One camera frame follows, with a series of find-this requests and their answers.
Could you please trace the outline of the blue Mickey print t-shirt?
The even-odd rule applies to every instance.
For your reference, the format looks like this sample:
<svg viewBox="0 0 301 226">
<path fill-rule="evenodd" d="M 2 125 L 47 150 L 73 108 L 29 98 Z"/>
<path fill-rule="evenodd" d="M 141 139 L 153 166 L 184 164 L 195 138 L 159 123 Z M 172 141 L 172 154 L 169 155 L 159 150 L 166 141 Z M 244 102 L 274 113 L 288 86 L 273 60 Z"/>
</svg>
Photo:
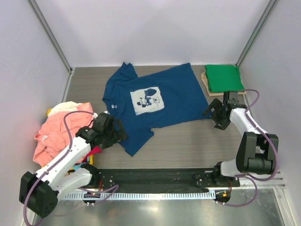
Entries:
<svg viewBox="0 0 301 226">
<path fill-rule="evenodd" d="M 134 156 L 154 135 L 152 128 L 208 119 L 209 104 L 189 63 L 139 77 L 131 63 L 108 79 L 103 101 L 128 136 L 120 145 Z"/>
</svg>

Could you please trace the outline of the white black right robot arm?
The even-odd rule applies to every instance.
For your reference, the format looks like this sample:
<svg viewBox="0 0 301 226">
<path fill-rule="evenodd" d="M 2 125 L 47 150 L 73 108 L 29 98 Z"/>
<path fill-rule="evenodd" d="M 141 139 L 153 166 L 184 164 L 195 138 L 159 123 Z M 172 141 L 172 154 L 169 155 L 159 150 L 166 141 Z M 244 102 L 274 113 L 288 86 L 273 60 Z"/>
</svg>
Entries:
<svg viewBox="0 0 301 226">
<path fill-rule="evenodd" d="M 259 126 L 249 107 L 239 102 L 238 92 L 224 92 L 222 101 L 215 98 L 203 114 L 209 113 L 215 128 L 225 130 L 233 123 L 242 139 L 235 159 L 218 162 L 210 173 L 194 174 L 197 187 L 226 187 L 243 176 L 269 181 L 277 174 L 278 136 Z"/>
</svg>

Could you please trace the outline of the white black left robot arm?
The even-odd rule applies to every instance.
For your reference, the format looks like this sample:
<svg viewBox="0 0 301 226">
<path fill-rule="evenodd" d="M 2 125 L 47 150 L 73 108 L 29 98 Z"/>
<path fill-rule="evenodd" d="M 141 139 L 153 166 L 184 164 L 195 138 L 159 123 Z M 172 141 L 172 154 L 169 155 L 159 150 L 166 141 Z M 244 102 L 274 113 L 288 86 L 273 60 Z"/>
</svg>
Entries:
<svg viewBox="0 0 301 226">
<path fill-rule="evenodd" d="M 74 137 L 70 129 L 67 129 L 67 134 L 69 144 L 50 163 L 21 177 L 19 201 L 24 205 L 23 214 L 30 209 L 45 218 L 62 198 L 74 190 L 84 186 L 97 187 L 102 178 L 93 165 L 84 163 L 75 172 L 69 175 L 67 172 L 95 147 L 103 150 L 127 139 L 121 120 L 107 113 L 95 116 L 92 126 L 80 128 Z"/>
</svg>

